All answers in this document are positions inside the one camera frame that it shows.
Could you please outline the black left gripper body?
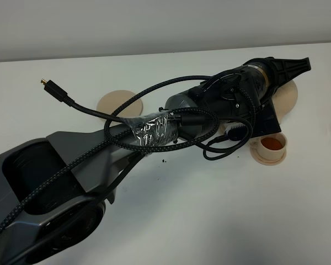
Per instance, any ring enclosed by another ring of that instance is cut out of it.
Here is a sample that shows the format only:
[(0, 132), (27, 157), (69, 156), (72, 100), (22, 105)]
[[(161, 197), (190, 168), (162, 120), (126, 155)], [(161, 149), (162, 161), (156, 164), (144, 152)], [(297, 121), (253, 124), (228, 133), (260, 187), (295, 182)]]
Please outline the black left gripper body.
[(250, 119), (268, 105), (267, 70), (260, 60), (217, 73), (187, 91), (187, 106), (209, 110), (222, 118)]

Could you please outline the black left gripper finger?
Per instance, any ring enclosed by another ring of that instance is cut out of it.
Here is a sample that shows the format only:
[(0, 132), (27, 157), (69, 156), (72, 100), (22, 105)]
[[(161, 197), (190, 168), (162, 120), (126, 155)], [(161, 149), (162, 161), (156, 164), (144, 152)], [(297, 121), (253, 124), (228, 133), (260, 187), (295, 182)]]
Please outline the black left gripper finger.
[(311, 70), (311, 64), (309, 58), (293, 60), (293, 59), (276, 59), (270, 58), (271, 68), (274, 73), (273, 90), (271, 96), (276, 91), (292, 81), (297, 76)]

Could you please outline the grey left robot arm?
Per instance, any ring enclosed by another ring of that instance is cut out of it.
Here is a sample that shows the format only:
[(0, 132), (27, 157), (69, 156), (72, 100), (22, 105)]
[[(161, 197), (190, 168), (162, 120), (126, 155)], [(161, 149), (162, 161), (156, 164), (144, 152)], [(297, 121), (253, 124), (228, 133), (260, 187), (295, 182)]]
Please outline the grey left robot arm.
[(309, 58), (255, 58), (213, 76), (155, 84), (111, 114), (43, 81), (59, 102), (105, 124), (92, 133), (58, 131), (0, 154), (0, 264), (36, 264), (86, 239), (116, 187), (147, 155), (197, 146), (214, 161), (254, 137), (279, 133), (273, 96), (310, 70)]

